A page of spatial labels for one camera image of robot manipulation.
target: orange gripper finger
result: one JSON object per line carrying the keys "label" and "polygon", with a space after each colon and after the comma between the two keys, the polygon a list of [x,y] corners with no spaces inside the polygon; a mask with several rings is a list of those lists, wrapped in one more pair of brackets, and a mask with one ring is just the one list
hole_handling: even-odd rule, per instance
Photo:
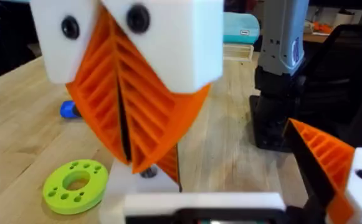
{"label": "orange gripper finger", "polygon": [[112,16],[101,8],[82,64],[67,89],[94,133],[127,164],[121,142],[121,97],[133,171],[158,164],[174,177],[178,156],[171,152],[198,115],[209,85],[195,94],[170,92]]}
{"label": "orange gripper finger", "polygon": [[355,149],[295,119],[289,119],[283,135],[332,222],[347,223],[353,208],[345,189]]}

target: blue object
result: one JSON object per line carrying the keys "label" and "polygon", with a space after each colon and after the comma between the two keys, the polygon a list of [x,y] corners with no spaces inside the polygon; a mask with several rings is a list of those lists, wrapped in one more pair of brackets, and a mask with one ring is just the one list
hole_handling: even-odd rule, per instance
{"label": "blue object", "polygon": [[257,18],[247,13],[224,13],[224,43],[254,44],[260,35]]}
{"label": "blue object", "polygon": [[66,119],[80,118],[80,112],[75,107],[75,103],[72,100],[64,101],[60,107],[60,115]]}

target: wooden tabletop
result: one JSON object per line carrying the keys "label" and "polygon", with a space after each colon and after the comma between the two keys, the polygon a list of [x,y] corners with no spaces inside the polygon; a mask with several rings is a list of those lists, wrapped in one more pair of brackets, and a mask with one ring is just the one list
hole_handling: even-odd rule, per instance
{"label": "wooden tabletop", "polygon": [[[225,62],[224,76],[179,142],[183,189],[278,191],[287,204],[301,206],[307,194],[293,155],[251,143],[255,66]],[[45,179],[62,164],[95,159],[109,169],[113,160],[82,120],[60,117],[69,99],[64,86],[48,81],[41,58],[0,77],[0,224],[98,223],[99,206],[64,216],[42,199]]]}

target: green 3d printed ring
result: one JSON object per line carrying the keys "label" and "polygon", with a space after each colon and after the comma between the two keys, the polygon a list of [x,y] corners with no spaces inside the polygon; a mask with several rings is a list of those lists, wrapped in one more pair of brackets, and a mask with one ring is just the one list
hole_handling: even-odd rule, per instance
{"label": "green 3d printed ring", "polygon": [[[78,190],[67,190],[77,180],[88,183]],[[45,181],[43,194],[49,208],[63,215],[84,212],[103,197],[108,172],[97,161],[82,159],[69,162],[59,167]]]}

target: teal box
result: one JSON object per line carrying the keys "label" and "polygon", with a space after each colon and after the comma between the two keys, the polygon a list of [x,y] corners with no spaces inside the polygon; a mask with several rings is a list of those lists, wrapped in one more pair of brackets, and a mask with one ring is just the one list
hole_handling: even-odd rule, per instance
{"label": "teal box", "polygon": [[257,18],[247,13],[224,13],[224,43],[254,44],[260,35]]}

